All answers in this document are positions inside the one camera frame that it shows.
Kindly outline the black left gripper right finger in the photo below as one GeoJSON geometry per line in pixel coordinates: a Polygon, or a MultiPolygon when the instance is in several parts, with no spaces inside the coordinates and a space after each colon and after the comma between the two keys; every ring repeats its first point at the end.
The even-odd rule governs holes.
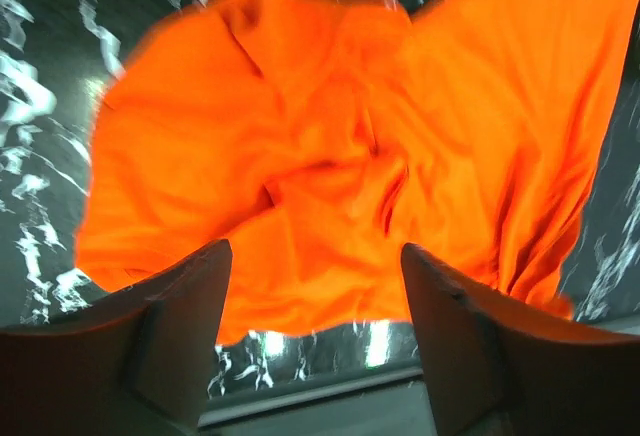
{"type": "Polygon", "coordinates": [[[638,336],[554,317],[414,244],[401,267],[438,434],[638,434],[638,336]]]}

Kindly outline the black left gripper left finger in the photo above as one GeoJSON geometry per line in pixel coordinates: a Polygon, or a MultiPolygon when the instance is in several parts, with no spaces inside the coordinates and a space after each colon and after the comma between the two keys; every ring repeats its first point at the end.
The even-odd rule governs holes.
{"type": "Polygon", "coordinates": [[[194,435],[230,280],[228,241],[89,308],[1,331],[4,435],[194,435]]]}

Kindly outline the orange t shirt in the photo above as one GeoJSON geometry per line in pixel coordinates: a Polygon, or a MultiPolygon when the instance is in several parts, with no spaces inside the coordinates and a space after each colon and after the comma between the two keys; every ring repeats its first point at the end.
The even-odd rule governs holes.
{"type": "Polygon", "coordinates": [[[639,0],[210,0],[104,96],[76,264],[114,292],[228,239],[222,345],[409,317],[421,245],[560,318],[639,0]]]}

